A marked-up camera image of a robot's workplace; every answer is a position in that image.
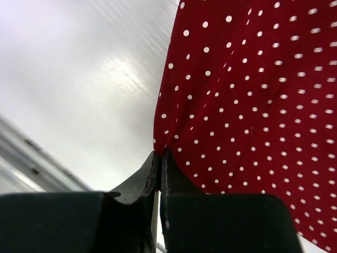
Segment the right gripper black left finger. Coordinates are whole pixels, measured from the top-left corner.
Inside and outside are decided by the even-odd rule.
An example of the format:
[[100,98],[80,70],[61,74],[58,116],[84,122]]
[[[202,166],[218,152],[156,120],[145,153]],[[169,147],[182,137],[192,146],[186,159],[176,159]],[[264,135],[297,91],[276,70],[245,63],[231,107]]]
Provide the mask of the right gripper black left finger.
[[158,157],[109,192],[1,196],[1,252],[155,252]]

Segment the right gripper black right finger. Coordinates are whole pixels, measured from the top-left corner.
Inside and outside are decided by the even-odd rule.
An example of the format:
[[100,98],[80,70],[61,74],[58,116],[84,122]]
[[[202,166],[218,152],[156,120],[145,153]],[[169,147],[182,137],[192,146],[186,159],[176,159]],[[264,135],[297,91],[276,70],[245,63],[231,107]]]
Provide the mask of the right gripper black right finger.
[[160,217],[168,252],[301,252],[290,212],[270,194],[206,194],[162,156]]

